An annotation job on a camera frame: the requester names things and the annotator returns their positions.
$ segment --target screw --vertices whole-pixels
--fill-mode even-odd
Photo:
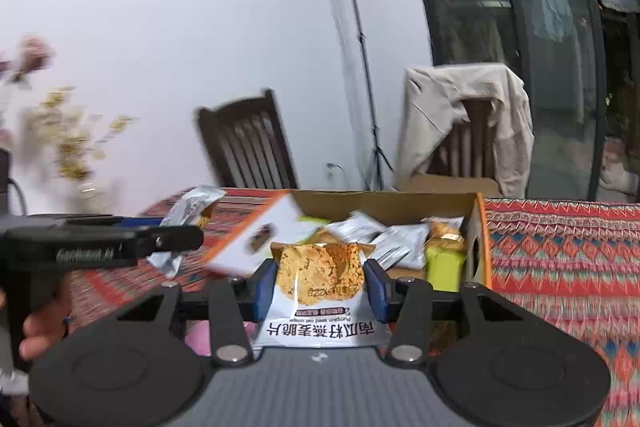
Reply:
[[[415,362],[422,356],[422,350],[413,344],[400,344],[391,350],[391,356],[401,362]]]
[[[216,356],[225,362],[241,362],[249,355],[249,352],[238,344],[226,344],[216,349]]]

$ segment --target studio light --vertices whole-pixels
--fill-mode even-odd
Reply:
[[[371,156],[371,162],[367,167],[367,171],[364,173],[364,183],[367,190],[382,190],[384,188],[384,178],[382,176],[382,161],[386,164],[391,172],[393,169],[389,160],[386,158],[385,153],[380,147],[380,141],[378,139],[378,120],[376,119],[376,106],[373,99],[373,86],[371,84],[371,73],[369,70],[369,58],[367,57],[367,47],[365,45],[366,36],[362,31],[362,19],[360,17],[360,8],[358,7],[358,0],[351,0],[353,4],[353,12],[356,19],[356,26],[358,34],[356,38],[360,43],[360,52],[362,54],[362,67],[364,69],[364,77],[367,83],[367,95],[369,98],[369,112],[371,115],[371,134],[373,137],[373,152]]]

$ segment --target snack bag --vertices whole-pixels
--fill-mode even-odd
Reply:
[[[466,241],[460,232],[463,218],[431,217],[428,221],[427,281],[434,290],[457,292],[466,261]]]
[[[391,331],[376,321],[364,291],[365,260],[355,243],[287,245],[254,347],[388,344]]]
[[[426,223],[420,225],[394,225],[389,227],[404,237],[404,240],[411,245],[411,252],[400,259],[395,266],[399,268],[408,268],[410,270],[422,270],[427,261],[424,256],[424,242],[427,240],[429,233],[429,225]]]
[[[161,221],[161,227],[194,224],[204,230],[209,223],[215,203],[225,191],[212,185],[198,185],[182,195]],[[171,279],[178,274],[184,252],[156,252],[147,257],[149,263]]]
[[[370,243],[386,230],[385,225],[377,222],[364,212],[354,210],[344,221],[330,223],[324,227],[342,243]]]
[[[388,270],[393,265],[402,261],[411,254],[414,246],[401,233],[388,229],[371,241],[376,249],[370,259],[378,261],[383,270]]]

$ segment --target hand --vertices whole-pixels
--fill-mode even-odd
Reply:
[[[0,308],[6,304],[6,295],[0,290]],[[52,344],[62,339],[66,328],[65,317],[71,313],[71,278],[69,274],[60,282],[55,298],[43,309],[32,313],[24,322],[26,337],[20,343],[20,356],[32,360]]]

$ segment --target pink item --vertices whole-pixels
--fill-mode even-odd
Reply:
[[[252,322],[245,322],[244,331],[251,342],[255,337],[255,324]],[[190,329],[187,336],[184,338],[184,342],[187,346],[191,347],[196,354],[210,357],[211,346],[209,344],[209,321],[198,321]]]

